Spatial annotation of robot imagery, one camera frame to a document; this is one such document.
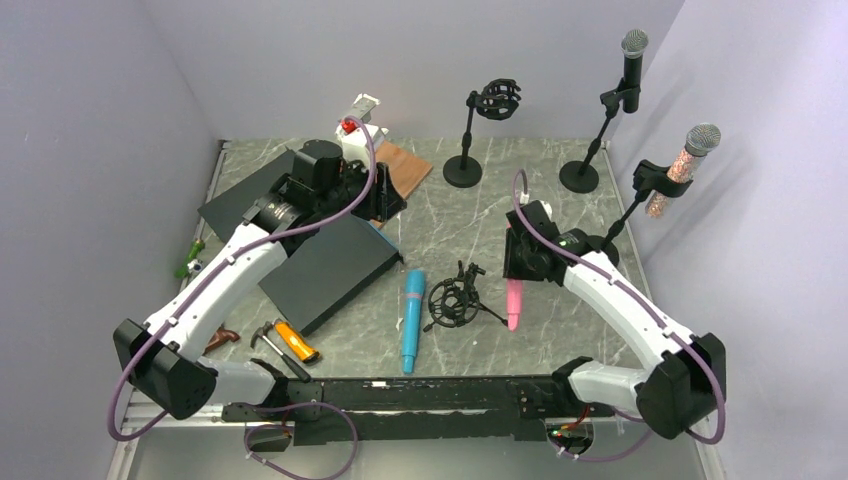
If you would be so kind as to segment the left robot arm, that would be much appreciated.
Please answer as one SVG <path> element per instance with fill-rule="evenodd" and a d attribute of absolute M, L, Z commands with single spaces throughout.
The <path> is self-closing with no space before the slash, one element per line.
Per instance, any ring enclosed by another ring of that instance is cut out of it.
<path fill-rule="evenodd" d="M 204 350 L 241 298 L 321 229 L 353 216 L 385 221 L 404 209 L 372 138 L 365 151 L 352 160 L 325 140 L 290 151 L 290 171 L 247 208 L 213 261 L 146 321 L 116 328 L 122 374 L 115 389 L 130 383 L 178 420 L 210 403 L 236 402 L 261 419 L 279 417 L 288 402 L 280 374 L 256 361 L 211 360 Z"/>

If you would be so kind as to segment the dark grey rack unit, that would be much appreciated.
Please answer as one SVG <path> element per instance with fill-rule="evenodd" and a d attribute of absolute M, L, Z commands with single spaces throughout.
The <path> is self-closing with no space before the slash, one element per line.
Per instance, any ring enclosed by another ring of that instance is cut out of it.
<path fill-rule="evenodd" d="M 201 206 L 200 216 L 219 239 L 229 239 L 243 214 L 291 171 L 292 162 L 291 153 L 281 154 Z M 288 323 L 308 336 L 402 260 L 379 229 L 348 215 L 320 229 L 258 287 Z"/>

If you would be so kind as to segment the round-base stand with shock mount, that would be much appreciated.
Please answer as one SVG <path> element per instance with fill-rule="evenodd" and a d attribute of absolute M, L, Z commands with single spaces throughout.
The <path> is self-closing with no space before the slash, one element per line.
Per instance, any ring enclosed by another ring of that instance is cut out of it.
<path fill-rule="evenodd" d="M 467 118 L 461 138 L 461 153 L 449 158 L 443 166 L 445 181 L 456 188 L 477 185 L 483 174 L 482 165 L 470 155 L 475 115 L 493 121 L 504 121 L 513 116 L 522 99 L 521 87 L 514 79 L 498 78 L 490 81 L 481 91 L 472 90 L 465 102 Z"/>

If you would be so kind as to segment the blue microphone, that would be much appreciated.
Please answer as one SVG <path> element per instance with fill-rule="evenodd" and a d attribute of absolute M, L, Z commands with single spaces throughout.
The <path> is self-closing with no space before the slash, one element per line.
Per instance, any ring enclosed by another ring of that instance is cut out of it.
<path fill-rule="evenodd" d="M 418 353 L 421 306 L 426 289 L 426 275 L 420 269 L 410 270 L 405 282 L 401 365 L 404 374 L 412 374 Z"/>

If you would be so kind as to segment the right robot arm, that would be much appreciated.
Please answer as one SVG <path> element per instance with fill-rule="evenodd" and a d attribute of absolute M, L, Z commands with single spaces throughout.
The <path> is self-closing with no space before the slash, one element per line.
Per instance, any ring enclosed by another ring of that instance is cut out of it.
<path fill-rule="evenodd" d="M 623 338 L 640 362 L 637 369 L 574 360 L 564 365 L 551 388 L 557 411 L 574 415 L 588 403 L 639 414 L 657 435 L 682 433 L 706 444 L 723 439 L 726 429 L 726 348 L 714 334 L 701 336 L 666 315 L 596 251 L 576 255 L 547 239 L 530 214 L 549 215 L 539 201 L 515 205 L 511 230 L 533 238 L 565 265 L 558 285 L 570 291 Z"/>

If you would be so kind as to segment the pink microphone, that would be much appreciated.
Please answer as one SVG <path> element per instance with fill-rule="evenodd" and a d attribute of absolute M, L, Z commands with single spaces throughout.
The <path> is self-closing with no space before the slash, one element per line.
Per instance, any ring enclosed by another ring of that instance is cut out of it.
<path fill-rule="evenodd" d="M 505 251 L 504 278 L 506 279 L 507 328 L 510 332 L 515 332 L 520 324 L 523 311 L 524 283 L 522 280 L 512 277 L 508 263 L 508 251 Z"/>

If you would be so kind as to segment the black tripod shock-mount stand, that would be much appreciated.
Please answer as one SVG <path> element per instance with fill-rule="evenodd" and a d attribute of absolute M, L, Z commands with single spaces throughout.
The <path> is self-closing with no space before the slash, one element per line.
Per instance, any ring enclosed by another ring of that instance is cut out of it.
<path fill-rule="evenodd" d="M 475 282 L 478 276 L 485 274 L 486 270 L 476 263 L 465 267 L 463 262 L 459 261 L 457 274 L 438 282 L 430 290 L 427 309 L 431 321 L 423 327 L 423 331 L 429 332 L 435 326 L 450 329 L 465 326 L 473 321 L 480 311 L 492 315 L 507 326 L 507 319 L 487 307 L 481 300 Z"/>

